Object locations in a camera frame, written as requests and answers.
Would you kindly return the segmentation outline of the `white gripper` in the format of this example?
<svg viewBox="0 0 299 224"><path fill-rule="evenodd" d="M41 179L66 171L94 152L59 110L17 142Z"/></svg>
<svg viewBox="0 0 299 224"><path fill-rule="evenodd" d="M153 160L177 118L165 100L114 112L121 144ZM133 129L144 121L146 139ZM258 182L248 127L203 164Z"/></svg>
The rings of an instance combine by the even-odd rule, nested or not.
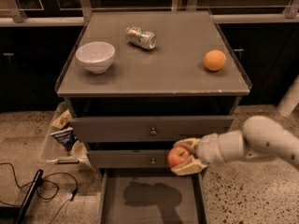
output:
<svg viewBox="0 0 299 224"><path fill-rule="evenodd" d="M191 155L182 164L179 164L171 169L178 176L193 175L201 173L208 165L216 165L223 163L223 157L219 148L219 139L216 133L198 138L187 138L178 140L173 147L185 147L192 154L201 160Z"/></svg>

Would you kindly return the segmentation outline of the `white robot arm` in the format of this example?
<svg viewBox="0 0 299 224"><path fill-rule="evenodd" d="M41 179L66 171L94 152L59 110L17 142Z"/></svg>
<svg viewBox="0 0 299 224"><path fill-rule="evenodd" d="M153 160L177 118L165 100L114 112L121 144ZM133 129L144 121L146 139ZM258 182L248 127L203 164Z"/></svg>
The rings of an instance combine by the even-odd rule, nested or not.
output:
<svg viewBox="0 0 299 224"><path fill-rule="evenodd" d="M272 157L297 168L299 138L268 117L253 116L241 130L177 141L167 155L167 163L175 175L193 175L208 166Z"/></svg>

